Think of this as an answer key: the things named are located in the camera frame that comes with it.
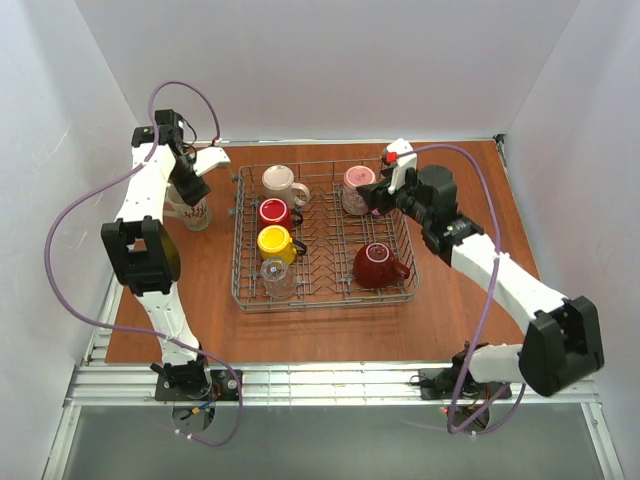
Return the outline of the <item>yellow mug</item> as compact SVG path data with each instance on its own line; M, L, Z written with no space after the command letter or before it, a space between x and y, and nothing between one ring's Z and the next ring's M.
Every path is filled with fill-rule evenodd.
M287 265L307 253L307 245L294 239L289 231L280 225L263 228L258 234L257 245L264 261L280 258Z

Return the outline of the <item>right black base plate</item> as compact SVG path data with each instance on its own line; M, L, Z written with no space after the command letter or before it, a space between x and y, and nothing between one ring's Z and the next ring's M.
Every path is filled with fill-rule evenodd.
M409 385L417 387L422 400L450 400L453 395L458 373L453 367L420 369L409 380ZM477 383L467 376L459 397L463 400L486 400L494 396L502 387L501 383Z

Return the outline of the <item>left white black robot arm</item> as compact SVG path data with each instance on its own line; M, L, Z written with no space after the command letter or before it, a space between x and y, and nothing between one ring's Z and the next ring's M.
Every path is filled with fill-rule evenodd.
M102 225L101 239L117 280L143 306L161 345L162 361L152 370L169 388L196 400L209 395L211 379L179 299L181 261L163 215L168 187L189 207L204 200L210 187L187 152L184 117L165 109L155 111L154 120L155 126L134 130L136 173L116 219Z

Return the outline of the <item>tall cream decorated mug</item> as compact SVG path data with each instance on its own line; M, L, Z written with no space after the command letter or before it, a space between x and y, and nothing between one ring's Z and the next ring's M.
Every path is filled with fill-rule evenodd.
M198 232L207 229L211 223L211 214L207 199L203 197L195 206L183 202L180 195L170 188L166 192L165 202L167 207L164 216L177 218L190 231Z

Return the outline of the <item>clear glass cup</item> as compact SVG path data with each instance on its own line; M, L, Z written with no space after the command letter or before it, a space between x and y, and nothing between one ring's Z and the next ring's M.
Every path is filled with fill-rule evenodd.
M297 288L297 280L293 269L280 257L264 260L260 274L266 293L273 299L288 298Z

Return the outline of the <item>aluminium frame rail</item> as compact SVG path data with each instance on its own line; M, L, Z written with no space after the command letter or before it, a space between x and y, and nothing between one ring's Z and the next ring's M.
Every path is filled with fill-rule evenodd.
M419 370L433 374L444 363L337 362L298 364L244 363L242 394L246 407L298 406L444 406L446 399L423 400L410 384ZM155 399L162 384L144 365L83 366L72 376L65 403L73 406L162 406Z

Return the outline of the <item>pale pink mug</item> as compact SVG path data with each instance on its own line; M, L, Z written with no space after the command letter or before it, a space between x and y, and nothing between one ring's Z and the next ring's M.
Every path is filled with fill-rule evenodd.
M283 200L290 208L302 208L311 200L309 188L295 181L293 171L285 165L273 165L262 174L265 196Z

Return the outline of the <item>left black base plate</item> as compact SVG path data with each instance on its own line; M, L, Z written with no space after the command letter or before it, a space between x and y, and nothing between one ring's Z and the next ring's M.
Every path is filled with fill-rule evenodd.
M226 369L211 369L203 379L195 380L169 381L160 376L154 399L166 402L237 401L243 376L241 369L235 369L235 376Z

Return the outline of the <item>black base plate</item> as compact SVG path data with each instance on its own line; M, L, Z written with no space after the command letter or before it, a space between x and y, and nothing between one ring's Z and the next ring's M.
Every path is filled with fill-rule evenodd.
M160 376L154 399L166 402L237 401L243 376L241 369L235 369L235 376L226 369L211 369L203 379L195 380L169 381Z
M409 385L417 387L422 400L450 400L453 395L458 373L453 367L420 369L409 380ZM463 400L486 400L494 396L502 387L501 383L477 383L467 376L459 397Z

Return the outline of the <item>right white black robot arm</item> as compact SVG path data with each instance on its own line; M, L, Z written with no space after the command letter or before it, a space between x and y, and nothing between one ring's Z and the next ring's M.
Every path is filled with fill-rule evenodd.
M485 345L457 358L476 383L525 383L550 397L605 364L595 304L544 285L458 209L457 186L442 166L410 168L402 187L386 171L377 183L358 187L367 206L380 213L397 209L422 228L427 248L485 290L520 327L515 345Z

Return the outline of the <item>dark red round mug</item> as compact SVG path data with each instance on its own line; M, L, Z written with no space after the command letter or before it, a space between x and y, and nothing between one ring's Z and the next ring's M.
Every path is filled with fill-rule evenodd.
M381 289L410 277L410 269L402 264L386 244L369 243L357 252L353 261L355 281L364 288Z

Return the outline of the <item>pink patterned mug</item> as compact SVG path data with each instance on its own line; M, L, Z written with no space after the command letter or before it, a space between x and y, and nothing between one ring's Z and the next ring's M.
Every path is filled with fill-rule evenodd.
M350 215L362 216L369 212L366 202L357 188L376 183L376 174L364 165L349 168L343 176L341 202L343 209Z

